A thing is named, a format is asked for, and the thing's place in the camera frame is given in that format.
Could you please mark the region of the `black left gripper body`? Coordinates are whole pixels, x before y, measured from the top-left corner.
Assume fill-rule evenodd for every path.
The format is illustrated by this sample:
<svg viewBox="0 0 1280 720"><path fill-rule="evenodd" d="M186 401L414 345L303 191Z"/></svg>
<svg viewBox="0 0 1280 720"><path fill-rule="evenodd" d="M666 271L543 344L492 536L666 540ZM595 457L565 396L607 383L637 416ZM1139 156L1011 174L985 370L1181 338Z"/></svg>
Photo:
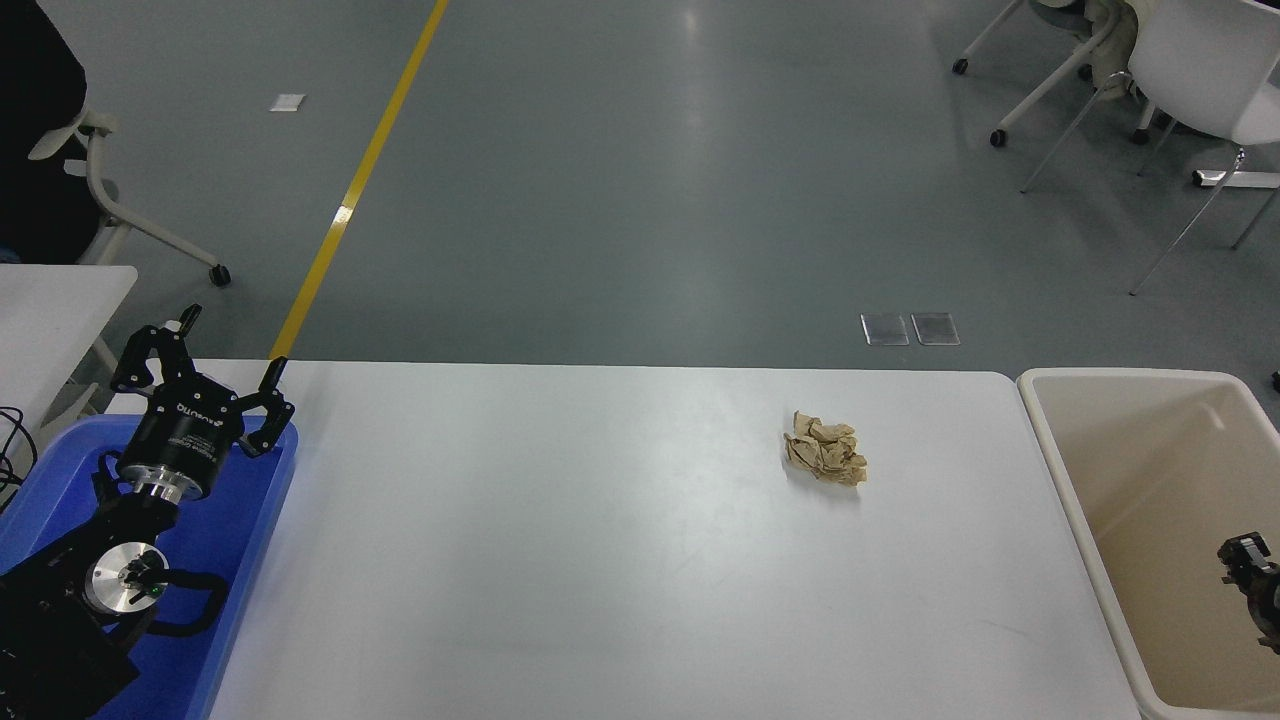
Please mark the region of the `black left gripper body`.
<svg viewBox="0 0 1280 720"><path fill-rule="evenodd" d="M209 378L157 386L125 450L118 477L134 487L168 484L209 496L244 423L237 392Z"/></svg>

